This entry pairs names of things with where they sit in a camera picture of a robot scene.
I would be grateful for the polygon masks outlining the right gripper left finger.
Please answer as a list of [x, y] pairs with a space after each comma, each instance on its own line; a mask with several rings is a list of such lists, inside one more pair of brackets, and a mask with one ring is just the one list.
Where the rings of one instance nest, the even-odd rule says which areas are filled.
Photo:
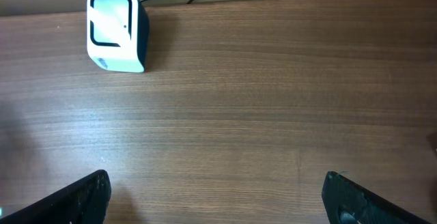
[[1, 219], [2, 224], [103, 224], [111, 198], [108, 173], [99, 169]]

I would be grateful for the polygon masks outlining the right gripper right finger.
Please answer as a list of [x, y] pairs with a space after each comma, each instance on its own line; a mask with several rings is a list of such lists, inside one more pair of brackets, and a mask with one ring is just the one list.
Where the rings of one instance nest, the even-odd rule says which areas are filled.
[[326, 174], [322, 201], [330, 224], [429, 224], [335, 171]]

